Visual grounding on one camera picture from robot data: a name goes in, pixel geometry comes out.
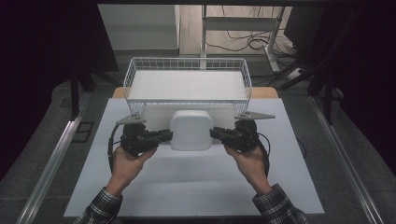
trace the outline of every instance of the wire basket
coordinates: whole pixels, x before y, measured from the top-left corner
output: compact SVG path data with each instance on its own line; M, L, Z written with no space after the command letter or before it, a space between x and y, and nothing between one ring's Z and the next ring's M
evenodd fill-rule
M223 93L236 89L233 86L238 86L240 90L236 96L218 97L216 94L203 96L206 93L211 94L207 88L213 87L221 90L221 85L226 85L222 80L229 79L231 75L237 78L237 81L233 81L233 85L227 90L224 89ZM152 77L150 82L140 83L140 79L149 78L149 76ZM185 85L180 84L180 81L186 79L187 76L201 79L200 81L193 79L190 83L194 88L202 89L199 90L200 92L193 91L197 92L196 95L190 94L191 91L180 90L180 88L184 89L183 85ZM185 109L231 106L236 115L246 111L251 95L251 80L247 63L244 59L234 58L132 58L123 87L131 113L142 118L145 117L147 107L153 105ZM146 93L142 96L134 91L146 91Z

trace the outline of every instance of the white tabletop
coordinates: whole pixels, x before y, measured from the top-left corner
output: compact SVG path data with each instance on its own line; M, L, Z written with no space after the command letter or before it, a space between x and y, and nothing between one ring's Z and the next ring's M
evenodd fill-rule
M275 114L257 120L271 142L269 182L279 183L307 214L323 213L281 99L251 100L249 111ZM110 99L65 217L78 217L110 178L107 140L118 119L129 115L124 99ZM120 127L115 139L120 138ZM122 193L119 217L259 216L253 188L221 144L205 151L174 151L160 145L140 175Z

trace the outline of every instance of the gray floor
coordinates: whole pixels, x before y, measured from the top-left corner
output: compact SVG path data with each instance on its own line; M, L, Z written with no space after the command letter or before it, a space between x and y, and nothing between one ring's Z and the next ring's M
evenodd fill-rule
M272 77L266 61L249 58L248 67L252 79L265 80ZM113 77L123 80L127 64L121 63L119 74ZM72 143L67 150L61 168L55 176L34 223L71 223L63 218L64 209L70 199L79 173L94 138L106 101L115 87L99 77L93 76L96 89L92 93L90 106L83 122L92 122L92 134L87 143ZM346 178L332 146L326 137L318 116L308 99L306 86L309 80L279 92L283 99L290 122L312 176L325 215L308 215L310 223L369 223L357 196ZM53 101L47 115L32 136L26 149L0 183L0 221L15 223L39 178L51 151L55 148L70 118L69 85L64 83L53 91ZM364 184L386 223L396 223L396 178L382 161L375 149L345 115L339 103L332 104L334 128L345 145L347 153L360 174ZM86 136L76 134L74 139Z

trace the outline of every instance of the black cable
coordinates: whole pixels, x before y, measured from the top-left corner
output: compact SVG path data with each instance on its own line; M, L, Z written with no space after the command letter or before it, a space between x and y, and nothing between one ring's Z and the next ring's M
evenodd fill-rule
M255 35L253 35L252 33L253 33L253 32L250 31L250 35L245 35L245 36L231 36L230 33L229 33L229 31L227 31L228 37L230 37L231 39L245 39L245 38L249 38L249 37L256 36L256 35L257 35L258 37L264 37L264 38L268 38L268 39L269 39L269 37L267 37L267 36L261 36L261 35L267 34L267 33L269 33L269 32L259 32L259 33L255 34Z
M269 156L270 156L270 153L271 153L271 144L270 144L270 140L268 140L268 138L267 138L264 134L262 134L262 133L257 133L257 134L263 136L263 137L267 140L267 143L268 143L268 153L267 153L267 155L268 155L268 157L269 157Z
M248 45L246 45L245 47L243 47L243 48L241 48L241 49L226 49L226 48L224 48L224 47L222 47L222 46L208 44L207 42L206 42L206 44L207 44L209 47L219 48L219 49L225 49L225 50L234 51L234 52L241 51L241 50L246 49L246 48L248 47Z
M247 14L247 16L250 16L250 14L253 12L253 16L254 16L254 11L256 10L256 7L253 7L253 9L251 9L251 11Z
M260 11L262 10L262 7L259 7L259 12L257 13L257 17L260 17Z
M262 84L263 82L266 82L266 81L271 81L272 80L272 77L276 77L277 75L271 75L271 76L264 76L264 77L267 77L266 79L264 79L264 80L262 80L262 81L259 81L259 82L255 82L255 83L251 83L251 85L254 87L254 86L257 86L257 85L259 85L259 84ZM255 77L250 77L250 79L253 79L253 78L256 78L256 77L260 77L260 78L263 78L262 76L255 76Z
M290 56L290 57L297 58L297 54L289 54L289 53L283 52L282 49L280 48L280 46L277 44L276 41L275 41L275 45L276 45L277 49L273 48L273 50L274 50L274 55L276 55L276 56L277 56L277 55L288 55L288 56Z
M253 42L259 42L259 43L261 43L262 45L259 47L259 48L255 48L255 47L253 47L253 46L251 46L251 43L253 43ZM265 39L263 39L263 38L257 38L257 37L250 37L248 40L247 40L247 44L248 44L248 46L251 48L251 49L255 49L255 50L259 50L259 49L264 49L267 45L268 45L268 41L267 40L265 40Z
M289 64L282 63L282 62L279 60L279 59L282 59L282 58L293 58L293 59L297 59L297 57L296 57L295 55L291 55L291 54L287 54L287 53L277 55L277 57L276 57L276 62L279 63L279 64L282 64L283 66L286 66L286 67L291 66L293 63L289 63Z
M107 145L107 157L108 157L108 164L110 165L110 171L113 173L113 145L114 145L114 134L116 133L117 129L120 125L116 124L114 126L113 132L111 132L111 136L108 139Z
M280 80L283 77L287 77L293 68L297 67L300 64L300 59L297 59L294 61L290 66L286 67L285 69L282 70L273 80L271 80L268 84L267 87L274 87L271 84L276 83L278 80Z
M299 58L299 56L297 54L289 54L289 53L285 53L283 51L279 51L279 53L274 53L276 56L279 56L279 58Z
M267 86L270 86L270 87L273 87L273 88L276 89L276 83L277 83L279 80L288 77L288 76L293 72L293 69L296 68L296 67L298 67L298 65L299 65L299 64L296 63L296 64L290 66L290 67L289 67L287 70L285 70L282 74L279 74L278 77L276 77L276 78L274 78L273 80L271 80L271 81L268 83Z

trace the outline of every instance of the person's right hand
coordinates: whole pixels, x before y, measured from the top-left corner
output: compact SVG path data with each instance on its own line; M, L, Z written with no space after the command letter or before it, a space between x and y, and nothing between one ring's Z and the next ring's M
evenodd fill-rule
M259 147L244 153L231 147L224 146L224 148L235 159L239 171L259 196L271 192L272 188L265 175L263 155Z
M107 183L107 192L119 197L122 191L128 187L143 169L145 161L151 158L156 150L157 148L154 148L138 157L133 157L122 147L117 147L113 152L113 174Z

